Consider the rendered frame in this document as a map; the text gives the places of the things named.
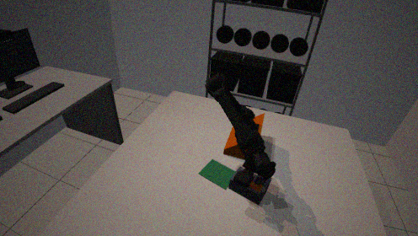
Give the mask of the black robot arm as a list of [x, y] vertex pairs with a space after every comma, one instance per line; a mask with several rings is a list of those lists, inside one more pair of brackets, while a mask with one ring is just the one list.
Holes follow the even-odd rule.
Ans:
[[[251, 158], [254, 173], [268, 180], [276, 172], [276, 163], [265, 153], [264, 141], [258, 133], [259, 124], [253, 120], [256, 115], [241, 105], [232, 95], [229, 82], [223, 72], [217, 72], [206, 80], [206, 91], [221, 105], [235, 129], [236, 142], [246, 158]], [[244, 151], [249, 150], [247, 153]]]

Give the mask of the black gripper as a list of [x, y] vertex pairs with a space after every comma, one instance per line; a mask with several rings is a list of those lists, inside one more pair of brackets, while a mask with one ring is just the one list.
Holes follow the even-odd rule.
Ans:
[[244, 188], [248, 188], [251, 181], [255, 178], [253, 177], [255, 167], [251, 158], [244, 158], [244, 159], [246, 159], [243, 164], [244, 170], [243, 171], [240, 170], [234, 176], [233, 182], [243, 186]]

